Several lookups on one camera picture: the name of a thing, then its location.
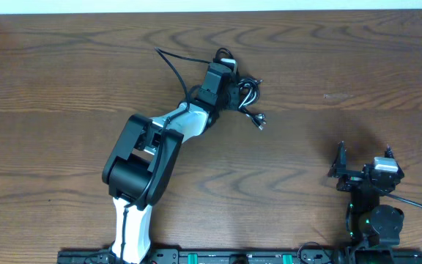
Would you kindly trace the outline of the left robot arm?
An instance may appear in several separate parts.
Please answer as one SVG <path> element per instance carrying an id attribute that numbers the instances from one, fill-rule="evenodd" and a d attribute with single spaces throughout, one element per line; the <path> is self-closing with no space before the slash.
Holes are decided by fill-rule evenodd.
<path id="1" fill-rule="evenodd" d="M 184 142 L 214 125 L 237 97 L 237 61 L 210 63 L 197 95 L 160 117 L 132 115 L 108 157 L 102 180 L 116 210 L 111 263 L 140 263 L 151 240 L 152 208 L 163 196 Z"/>

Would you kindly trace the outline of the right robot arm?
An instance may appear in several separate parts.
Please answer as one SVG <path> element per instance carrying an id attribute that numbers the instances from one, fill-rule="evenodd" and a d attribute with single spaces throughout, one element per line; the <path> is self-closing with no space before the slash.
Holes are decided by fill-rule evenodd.
<path id="1" fill-rule="evenodd" d="M 391 148 L 356 171 L 347 168 L 347 150 L 339 142 L 327 176 L 338 179 L 338 191 L 350 193 L 345 226 L 351 243 L 334 253 L 333 262 L 394 263 L 392 247 L 399 245 L 404 213 L 380 203 L 380 197 L 394 191 L 404 177 Z"/>

